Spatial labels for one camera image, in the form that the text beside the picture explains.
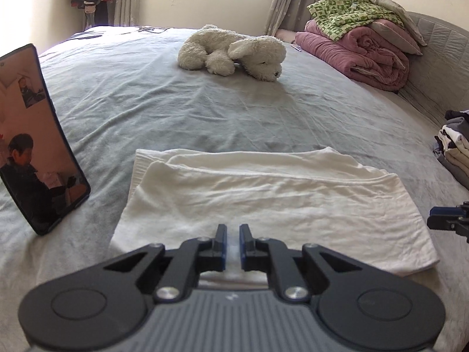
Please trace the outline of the white cotton pants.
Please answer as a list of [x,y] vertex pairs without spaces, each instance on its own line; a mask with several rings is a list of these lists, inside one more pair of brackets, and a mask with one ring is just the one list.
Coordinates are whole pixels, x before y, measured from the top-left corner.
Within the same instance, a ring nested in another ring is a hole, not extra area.
[[239,227],[292,249],[311,242],[400,276],[436,265],[429,230],[396,174],[332,148],[305,153],[135,154],[127,204],[112,253],[183,241],[228,229],[227,268],[202,284],[259,288],[266,278],[239,266]]

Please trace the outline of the stack of folded clothes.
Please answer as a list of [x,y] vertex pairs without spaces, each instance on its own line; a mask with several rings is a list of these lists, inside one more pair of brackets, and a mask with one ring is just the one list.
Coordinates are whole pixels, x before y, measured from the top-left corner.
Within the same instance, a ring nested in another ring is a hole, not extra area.
[[433,154],[452,176],[468,189],[468,111],[447,111],[435,136]]

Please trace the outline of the black smartphone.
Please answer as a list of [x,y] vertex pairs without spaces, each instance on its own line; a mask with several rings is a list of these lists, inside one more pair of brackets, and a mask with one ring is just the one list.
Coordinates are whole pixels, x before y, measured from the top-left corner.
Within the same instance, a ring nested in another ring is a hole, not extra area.
[[39,235],[51,232],[91,193],[31,44],[1,57],[1,181]]

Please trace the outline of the maroon folded quilt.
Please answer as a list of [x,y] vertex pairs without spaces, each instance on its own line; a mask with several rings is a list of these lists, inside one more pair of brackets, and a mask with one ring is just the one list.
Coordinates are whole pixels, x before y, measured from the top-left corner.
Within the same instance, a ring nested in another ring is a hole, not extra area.
[[311,20],[296,33],[295,43],[348,78],[383,91],[396,92],[409,76],[408,57],[368,26],[332,40]]

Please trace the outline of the grey pink pillow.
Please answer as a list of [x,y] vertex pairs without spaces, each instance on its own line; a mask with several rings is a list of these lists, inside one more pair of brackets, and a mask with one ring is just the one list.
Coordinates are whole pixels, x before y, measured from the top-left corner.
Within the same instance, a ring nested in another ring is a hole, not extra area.
[[410,34],[392,21],[377,19],[368,26],[403,53],[422,56],[420,47]]

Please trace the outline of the grey top pillow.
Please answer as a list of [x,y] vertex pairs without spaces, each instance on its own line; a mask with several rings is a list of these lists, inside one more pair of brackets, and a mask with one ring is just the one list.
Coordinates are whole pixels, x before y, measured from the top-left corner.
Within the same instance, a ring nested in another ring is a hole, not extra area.
[[408,12],[405,10],[404,7],[402,7],[400,4],[397,2],[394,2],[393,0],[370,0],[373,2],[375,5],[381,6],[387,10],[390,10],[391,12],[395,13],[399,18],[401,18],[404,27],[406,30],[410,33],[412,38],[422,46],[426,46],[426,42],[424,41],[424,38],[420,32],[420,30],[417,28],[417,25],[415,22],[412,20]]

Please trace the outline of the grey bed sheet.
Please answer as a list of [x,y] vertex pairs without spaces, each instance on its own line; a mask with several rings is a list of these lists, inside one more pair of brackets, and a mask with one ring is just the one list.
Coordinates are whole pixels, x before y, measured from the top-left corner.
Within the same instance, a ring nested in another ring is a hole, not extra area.
[[293,48],[276,83],[223,78],[176,61],[187,29],[154,34],[103,28],[40,55],[90,198],[51,234],[35,235],[1,192],[1,349],[27,347],[17,311],[34,286],[93,265],[127,201],[137,149],[305,152],[332,147],[399,175],[421,214],[468,191],[432,153],[437,129],[400,96],[356,84]]

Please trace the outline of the white plush dog toy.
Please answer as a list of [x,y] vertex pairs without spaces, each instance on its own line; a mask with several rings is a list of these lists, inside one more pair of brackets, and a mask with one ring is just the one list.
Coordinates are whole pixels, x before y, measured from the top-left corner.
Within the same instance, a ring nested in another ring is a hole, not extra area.
[[178,65],[189,71],[206,68],[214,75],[230,76],[237,65],[253,78],[275,82],[281,76],[286,47],[276,37],[252,37],[205,25],[181,46]]

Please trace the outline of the green patterned blanket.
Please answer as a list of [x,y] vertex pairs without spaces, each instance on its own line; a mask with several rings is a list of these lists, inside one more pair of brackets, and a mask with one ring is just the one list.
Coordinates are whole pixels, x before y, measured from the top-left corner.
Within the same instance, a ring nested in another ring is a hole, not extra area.
[[339,40],[352,29],[385,19],[404,29],[396,13],[371,0],[318,0],[307,6],[319,29],[331,40]]

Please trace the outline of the dark flat item on bed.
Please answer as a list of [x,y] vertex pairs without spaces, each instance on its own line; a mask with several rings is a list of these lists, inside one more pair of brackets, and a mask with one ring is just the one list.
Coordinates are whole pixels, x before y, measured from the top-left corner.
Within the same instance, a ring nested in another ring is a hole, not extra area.
[[99,38],[101,36],[101,33],[76,33],[73,36],[70,36],[68,40],[89,40],[93,38]]

